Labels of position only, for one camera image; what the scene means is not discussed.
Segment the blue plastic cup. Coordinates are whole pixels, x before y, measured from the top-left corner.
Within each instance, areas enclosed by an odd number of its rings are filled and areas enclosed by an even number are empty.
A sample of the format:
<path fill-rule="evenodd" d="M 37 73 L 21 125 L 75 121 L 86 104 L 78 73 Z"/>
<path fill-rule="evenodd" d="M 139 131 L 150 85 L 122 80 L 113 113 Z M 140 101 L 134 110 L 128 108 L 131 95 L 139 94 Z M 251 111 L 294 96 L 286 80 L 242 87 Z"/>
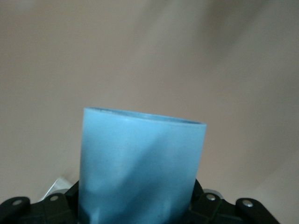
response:
<path fill-rule="evenodd" d="M 206 124 L 84 109 L 78 218 L 81 224 L 178 224 L 188 210 Z"/>

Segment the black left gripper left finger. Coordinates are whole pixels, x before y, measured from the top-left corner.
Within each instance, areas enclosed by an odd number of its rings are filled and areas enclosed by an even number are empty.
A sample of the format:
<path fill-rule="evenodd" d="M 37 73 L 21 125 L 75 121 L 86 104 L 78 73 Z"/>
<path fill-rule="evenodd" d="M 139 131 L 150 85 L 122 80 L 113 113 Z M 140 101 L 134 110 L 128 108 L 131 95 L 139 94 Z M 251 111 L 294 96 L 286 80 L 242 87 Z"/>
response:
<path fill-rule="evenodd" d="M 18 196 L 0 204 L 0 224 L 80 224 L 78 184 L 57 179 L 36 203 Z"/>

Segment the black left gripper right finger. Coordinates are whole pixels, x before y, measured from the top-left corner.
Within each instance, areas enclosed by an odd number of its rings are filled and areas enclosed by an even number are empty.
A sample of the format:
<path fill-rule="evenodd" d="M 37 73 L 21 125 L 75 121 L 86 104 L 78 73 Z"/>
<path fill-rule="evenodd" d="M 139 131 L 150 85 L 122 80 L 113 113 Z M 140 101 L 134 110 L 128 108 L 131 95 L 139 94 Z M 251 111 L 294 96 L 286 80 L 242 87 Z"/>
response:
<path fill-rule="evenodd" d="M 195 182 L 186 224 L 279 224 L 259 201 L 239 198 L 227 202 L 218 192 L 204 190 Z"/>

